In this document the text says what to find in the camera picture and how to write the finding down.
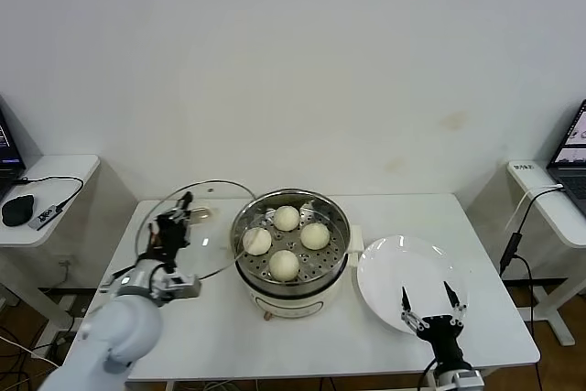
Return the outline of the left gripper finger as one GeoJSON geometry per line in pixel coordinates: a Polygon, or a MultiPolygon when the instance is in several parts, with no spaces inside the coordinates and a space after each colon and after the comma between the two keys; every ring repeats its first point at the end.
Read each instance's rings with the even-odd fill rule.
{"type": "Polygon", "coordinates": [[[159,214],[148,223],[148,226],[147,226],[147,231],[148,231],[147,247],[148,248],[162,248],[163,247],[163,238],[161,237],[161,232],[163,231],[163,227],[165,226],[165,222],[166,222],[165,216],[163,214],[159,214]]]}
{"type": "Polygon", "coordinates": [[[175,207],[169,218],[177,224],[188,225],[190,223],[190,205],[193,201],[193,195],[186,191],[176,202],[175,207]]]}

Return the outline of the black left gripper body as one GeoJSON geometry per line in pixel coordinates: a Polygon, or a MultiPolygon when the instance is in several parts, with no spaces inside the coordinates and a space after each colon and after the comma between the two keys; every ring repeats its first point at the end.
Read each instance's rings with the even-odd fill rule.
{"type": "Polygon", "coordinates": [[[163,222],[163,227],[155,233],[153,223],[150,223],[148,232],[146,251],[138,256],[138,260],[158,261],[167,272],[173,272],[177,268],[179,249],[189,245],[186,239],[187,227],[182,223],[163,222]]]}

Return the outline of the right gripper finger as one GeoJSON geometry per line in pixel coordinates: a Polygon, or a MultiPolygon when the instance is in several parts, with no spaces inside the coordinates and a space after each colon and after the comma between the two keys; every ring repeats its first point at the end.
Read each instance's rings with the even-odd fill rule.
{"type": "Polygon", "coordinates": [[[458,294],[451,288],[447,281],[443,282],[443,286],[446,290],[446,294],[452,307],[450,324],[452,326],[462,327],[462,319],[467,311],[467,305],[460,301],[458,294]]]}
{"type": "Polygon", "coordinates": [[[426,322],[423,321],[411,308],[408,294],[405,288],[401,289],[401,320],[412,331],[423,331],[426,328],[426,322]]]}

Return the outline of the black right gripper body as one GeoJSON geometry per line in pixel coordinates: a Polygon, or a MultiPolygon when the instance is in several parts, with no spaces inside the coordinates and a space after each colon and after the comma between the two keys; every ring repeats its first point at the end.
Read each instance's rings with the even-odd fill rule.
{"type": "Polygon", "coordinates": [[[463,351],[457,342],[463,330],[460,320],[451,315],[437,315],[424,317],[423,322],[424,326],[418,331],[418,337],[431,345],[437,371],[472,369],[472,366],[464,361],[463,351]]]}

